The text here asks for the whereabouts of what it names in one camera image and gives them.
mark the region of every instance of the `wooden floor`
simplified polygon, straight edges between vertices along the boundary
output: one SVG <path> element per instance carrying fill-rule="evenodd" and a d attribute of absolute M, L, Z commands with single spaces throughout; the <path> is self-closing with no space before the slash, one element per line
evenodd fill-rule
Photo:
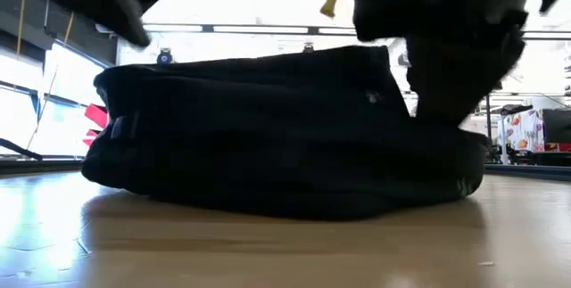
<path fill-rule="evenodd" d="M 466 202 L 296 223 L 5 178 L 0 287 L 568 288 L 570 205 L 570 184 L 487 177 Z"/>

